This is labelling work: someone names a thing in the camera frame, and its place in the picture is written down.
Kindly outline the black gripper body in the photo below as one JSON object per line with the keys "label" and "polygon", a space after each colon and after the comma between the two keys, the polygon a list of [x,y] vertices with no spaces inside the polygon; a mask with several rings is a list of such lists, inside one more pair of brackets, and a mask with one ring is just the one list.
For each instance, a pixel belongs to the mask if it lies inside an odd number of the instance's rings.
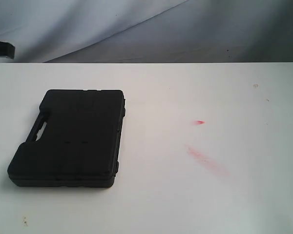
{"label": "black gripper body", "polygon": [[15,46],[8,43],[0,41],[0,58],[14,59],[15,57]]}

